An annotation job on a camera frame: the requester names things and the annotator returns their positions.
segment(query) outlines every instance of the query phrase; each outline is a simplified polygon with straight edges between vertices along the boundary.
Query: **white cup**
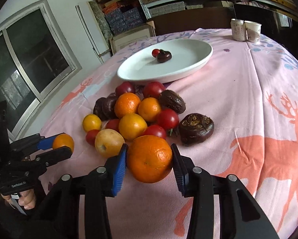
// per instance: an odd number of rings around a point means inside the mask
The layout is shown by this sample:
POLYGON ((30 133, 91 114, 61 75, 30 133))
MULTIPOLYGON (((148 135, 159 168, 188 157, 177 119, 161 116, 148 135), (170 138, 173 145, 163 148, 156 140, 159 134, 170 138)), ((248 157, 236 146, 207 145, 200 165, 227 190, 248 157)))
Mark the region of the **white cup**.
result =
POLYGON ((243 20, 231 19, 232 38, 237 41, 246 41, 246 27, 243 20))
POLYGON ((247 41, 259 43, 261 36, 261 24, 256 22, 244 21, 246 26, 247 41))

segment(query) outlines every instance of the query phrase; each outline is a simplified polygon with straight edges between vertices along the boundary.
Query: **pink tablecloth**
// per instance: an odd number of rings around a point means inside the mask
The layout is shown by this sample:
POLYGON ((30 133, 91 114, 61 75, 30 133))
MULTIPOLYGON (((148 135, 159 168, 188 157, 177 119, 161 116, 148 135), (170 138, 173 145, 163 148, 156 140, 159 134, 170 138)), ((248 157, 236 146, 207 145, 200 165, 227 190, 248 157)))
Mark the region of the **pink tablecloth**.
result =
MULTIPOLYGON (((201 70, 169 85, 187 105, 180 119, 199 112, 215 123, 204 143, 183 147, 178 142, 180 153, 212 175, 237 174, 279 237, 288 238, 298 225, 298 61, 264 35, 260 44, 252 44, 233 41, 230 29, 198 29, 153 37, 119 51, 64 99, 41 130, 45 136, 66 132, 75 141, 72 157, 41 177, 43 187, 48 191, 65 173, 86 175, 104 164, 84 139, 82 119, 92 112, 96 99, 121 83, 116 72, 126 58, 178 38, 205 40, 214 49, 201 70)), ((113 238, 186 236, 191 205, 192 200, 178 192, 172 172, 158 183, 143 184, 127 171, 121 192, 107 199, 113 238)), ((81 238, 82 224, 80 219, 81 238)), ((218 235, 216 207, 215 238, 218 235)))

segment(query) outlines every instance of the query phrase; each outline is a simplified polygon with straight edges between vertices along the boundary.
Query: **brown vegetable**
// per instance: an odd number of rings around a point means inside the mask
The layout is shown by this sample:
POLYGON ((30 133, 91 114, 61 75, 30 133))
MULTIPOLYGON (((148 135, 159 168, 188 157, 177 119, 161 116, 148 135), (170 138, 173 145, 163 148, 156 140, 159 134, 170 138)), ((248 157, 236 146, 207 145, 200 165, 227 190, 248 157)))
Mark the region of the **brown vegetable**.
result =
POLYGON ((117 100, 117 96, 109 95, 102 104, 102 111, 109 119, 117 119, 115 114, 115 104, 117 100))
POLYGON ((191 146, 204 142, 213 134, 214 122, 205 115, 191 113, 181 120, 178 128, 183 145, 191 146))
POLYGON ((159 103, 174 110, 178 114, 181 114, 186 110, 184 100, 177 93, 171 90, 165 90, 161 93, 159 103))
POLYGON ((171 58, 172 58, 171 53, 169 51, 164 51, 162 49, 160 49, 160 53, 157 55, 157 61, 159 63, 167 62, 171 58))
POLYGON ((103 105, 105 100, 106 100, 105 97, 99 98, 96 101, 95 106, 94 106, 94 110, 93 110, 93 114, 97 115, 100 118, 101 121, 108 120, 107 116, 102 111, 102 105, 103 105))

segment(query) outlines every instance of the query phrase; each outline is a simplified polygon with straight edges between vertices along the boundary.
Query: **plate rim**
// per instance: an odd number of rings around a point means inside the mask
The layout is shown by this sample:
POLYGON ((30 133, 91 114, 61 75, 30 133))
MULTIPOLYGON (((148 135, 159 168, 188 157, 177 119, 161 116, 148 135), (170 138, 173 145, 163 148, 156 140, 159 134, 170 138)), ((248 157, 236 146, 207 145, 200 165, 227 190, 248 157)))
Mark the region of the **plate rim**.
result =
MULTIPOLYGON (((166 40, 166 41, 162 41, 162 42, 159 42, 159 43, 156 43, 156 44, 161 44, 161 43, 164 43, 164 42, 169 42, 169 41, 174 41, 174 40, 177 40, 177 39, 166 40)), ((190 66, 188 66, 188 67, 186 67, 186 68, 182 68, 182 69, 180 69, 180 70, 177 70, 177 71, 174 71, 174 72, 171 72, 171 73, 166 73, 166 74, 160 75, 160 76, 158 76, 158 77, 146 78, 146 79, 130 79, 130 78, 127 79, 127 78, 123 78, 123 77, 121 77, 121 75, 119 74, 119 70, 121 69, 122 65, 123 65, 124 63, 126 63, 126 61, 127 61, 129 58, 131 58, 132 56, 134 56, 134 55, 136 55, 137 53, 141 52, 142 50, 144 50, 144 49, 146 49, 146 48, 149 48, 149 47, 151 47, 151 46, 155 46, 155 45, 156 45, 156 44, 152 44, 152 45, 150 45, 150 46, 148 46, 148 47, 145 47, 145 48, 143 48, 143 49, 137 51, 135 54, 131 55, 131 56, 128 57, 124 62, 122 62, 122 64, 119 66, 119 68, 118 68, 118 70, 117 70, 117 76, 118 76, 121 80, 124 80, 124 81, 146 81, 146 80, 153 80, 153 79, 158 79, 158 78, 160 79, 160 78, 169 77, 169 76, 173 76, 173 75, 181 74, 181 73, 184 73, 184 72, 186 72, 186 71, 192 70, 192 69, 196 68, 197 66, 202 65, 202 64, 204 63, 203 61, 205 61, 205 60, 208 61, 208 60, 210 59, 210 57, 211 57, 212 54, 213 54, 213 47, 212 47, 212 45, 211 45, 210 43, 208 43, 208 42, 206 42, 206 41, 204 41, 204 40, 199 40, 199 39, 187 39, 187 40, 196 40, 196 41, 199 41, 199 42, 204 42, 204 43, 206 43, 206 44, 209 45, 210 48, 211 48, 210 53, 209 53, 205 58, 203 58, 202 60, 200 60, 200 61, 194 63, 193 65, 190 65, 190 66)))

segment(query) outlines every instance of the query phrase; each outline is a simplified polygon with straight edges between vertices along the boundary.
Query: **silver bolt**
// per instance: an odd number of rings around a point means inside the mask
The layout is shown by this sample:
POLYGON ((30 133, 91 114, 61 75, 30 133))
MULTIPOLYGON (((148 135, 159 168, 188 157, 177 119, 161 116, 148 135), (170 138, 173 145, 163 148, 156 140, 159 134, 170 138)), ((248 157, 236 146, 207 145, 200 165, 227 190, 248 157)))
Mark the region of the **silver bolt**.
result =
POLYGON ((70 175, 69 174, 64 174, 63 176, 62 176, 62 181, 68 181, 70 179, 70 175))
POLYGON ((98 173, 104 173, 104 172, 106 171, 106 168, 103 167, 103 166, 100 166, 100 167, 98 167, 98 168, 96 169, 96 171, 97 171, 98 173))
POLYGON ((201 173, 202 172, 202 169, 200 167, 194 167, 192 170, 195 173, 201 173))
POLYGON ((234 174, 230 174, 230 175, 229 175, 229 180, 230 180, 230 181, 232 181, 232 182, 236 182, 237 179, 238 179, 238 178, 237 178, 234 174))

